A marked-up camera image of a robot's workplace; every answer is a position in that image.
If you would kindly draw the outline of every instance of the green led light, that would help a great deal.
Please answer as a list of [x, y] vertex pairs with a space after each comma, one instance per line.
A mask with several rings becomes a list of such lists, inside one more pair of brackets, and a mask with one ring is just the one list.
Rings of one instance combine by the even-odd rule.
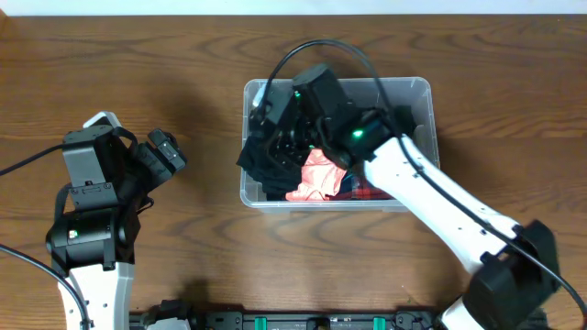
[[360, 138], [363, 135], [363, 130], [362, 129], [357, 129], [356, 131], [352, 132], [352, 136], [355, 138]]
[[295, 101], [298, 103], [302, 103], [302, 95], [298, 91], [293, 91], [293, 96], [295, 97]]

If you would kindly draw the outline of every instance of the pink cloth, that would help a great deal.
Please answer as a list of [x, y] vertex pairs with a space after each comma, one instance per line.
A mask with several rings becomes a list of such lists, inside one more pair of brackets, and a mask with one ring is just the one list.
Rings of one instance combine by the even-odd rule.
[[327, 201], [327, 195], [338, 193], [346, 173], [324, 156], [321, 149], [314, 148], [302, 167], [302, 183], [295, 192], [285, 194], [285, 199], [290, 202]]

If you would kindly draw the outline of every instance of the white wall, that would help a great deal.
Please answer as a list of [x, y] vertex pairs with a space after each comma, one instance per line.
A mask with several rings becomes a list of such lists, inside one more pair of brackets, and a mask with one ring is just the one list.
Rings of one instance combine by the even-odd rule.
[[587, 0], [0, 0], [9, 16], [587, 14]]

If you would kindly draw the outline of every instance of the wood grain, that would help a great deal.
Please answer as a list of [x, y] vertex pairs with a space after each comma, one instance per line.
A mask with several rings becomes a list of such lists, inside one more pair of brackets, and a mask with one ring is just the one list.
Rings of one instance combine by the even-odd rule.
[[[183, 297], [250, 310], [444, 308], [468, 282], [411, 214], [260, 214], [238, 197], [242, 89], [313, 38], [363, 48], [381, 76], [432, 85], [442, 169], [498, 210], [556, 234], [563, 274], [587, 296], [585, 16], [18, 17], [0, 39], [0, 168], [59, 142], [98, 111], [145, 138], [177, 135], [189, 166], [141, 216], [132, 309]], [[309, 49], [282, 77], [326, 59]], [[53, 154], [2, 178], [0, 241], [49, 262]], [[0, 256], [0, 328], [62, 329], [56, 284]], [[560, 292], [550, 324], [577, 328]]]

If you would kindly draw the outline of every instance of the transparent plastic bin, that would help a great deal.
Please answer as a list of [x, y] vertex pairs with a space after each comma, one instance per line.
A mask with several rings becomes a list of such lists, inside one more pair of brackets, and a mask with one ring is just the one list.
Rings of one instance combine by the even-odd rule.
[[[370, 78], [340, 79], [347, 96], [358, 106], [382, 106], [377, 88]], [[415, 132], [415, 143], [420, 151], [437, 167], [437, 132], [432, 110], [430, 84], [424, 78], [381, 78], [383, 88], [393, 105], [411, 105], [415, 123], [420, 126]], [[242, 117], [242, 146], [249, 136], [249, 112], [253, 109], [253, 98], [267, 82], [266, 79], [251, 80], [245, 85], [244, 113]], [[275, 84], [291, 86], [291, 79], [276, 79]], [[248, 207], [258, 208], [263, 213], [287, 213], [292, 211], [369, 211], [406, 212], [407, 208], [396, 200], [383, 201], [324, 201], [324, 202], [268, 202], [261, 184], [254, 181], [244, 170], [240, 170], [240, 199]]]

